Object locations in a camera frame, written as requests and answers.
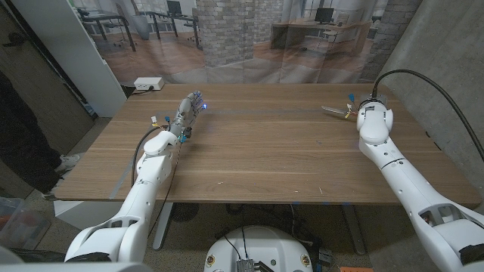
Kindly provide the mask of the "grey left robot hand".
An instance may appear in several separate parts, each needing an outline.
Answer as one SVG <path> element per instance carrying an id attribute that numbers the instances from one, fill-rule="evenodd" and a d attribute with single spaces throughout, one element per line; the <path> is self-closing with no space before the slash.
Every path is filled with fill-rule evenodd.
<path id="1" fill-rule="evenodd" d="M 198 90 L 191 92 L 179 104 L 168 131 L 183 140 L 190 138 L 197 116 L 205 109 L 206 104 L 203 102 L 202 93 Z"/>

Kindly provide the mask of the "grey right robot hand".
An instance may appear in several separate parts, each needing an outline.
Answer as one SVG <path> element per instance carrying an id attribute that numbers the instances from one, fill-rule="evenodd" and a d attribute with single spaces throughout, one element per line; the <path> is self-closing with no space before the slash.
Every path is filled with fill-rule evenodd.
<path id="1" fill-rule="evenodd" d="M 348 104 L 348 114 L 366 114 L 369 111 L 376 111 L 385 115 L 387 108 L 387 97 L 383 94 L 377 94 L 373 97 L 372 94 L 363 94 L 359 98 L 358 104 Z"/>

